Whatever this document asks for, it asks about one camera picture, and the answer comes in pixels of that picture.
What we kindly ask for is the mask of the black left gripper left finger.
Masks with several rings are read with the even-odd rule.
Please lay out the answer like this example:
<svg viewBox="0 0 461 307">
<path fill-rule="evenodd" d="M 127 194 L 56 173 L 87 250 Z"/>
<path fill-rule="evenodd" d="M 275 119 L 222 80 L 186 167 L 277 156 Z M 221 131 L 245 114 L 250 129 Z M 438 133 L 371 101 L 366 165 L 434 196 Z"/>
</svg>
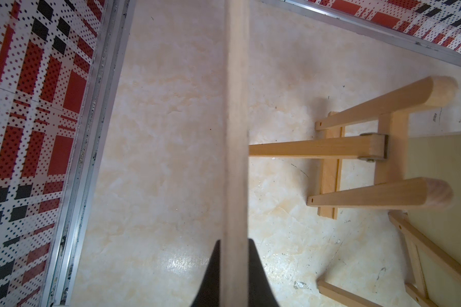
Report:
<svg viewBox="0 0 461 307">
<path fill-rule="evenodd" d="M 191 307 L 220 306 L 220 240 L 217 240 Z"/>
</svg>

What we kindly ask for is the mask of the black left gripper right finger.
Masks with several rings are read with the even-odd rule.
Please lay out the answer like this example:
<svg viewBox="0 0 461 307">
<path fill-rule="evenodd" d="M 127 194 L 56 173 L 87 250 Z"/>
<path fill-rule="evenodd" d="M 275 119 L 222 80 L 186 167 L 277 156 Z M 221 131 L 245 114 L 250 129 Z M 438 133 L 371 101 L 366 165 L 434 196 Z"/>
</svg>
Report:
<svg viewBox="0 0 461 307">
<path fill-rule="evenodd" d="M 248 245 L 248 305 L 279 306 L 271 290 L 254 241 L 249 239 Z"/>
</svg>

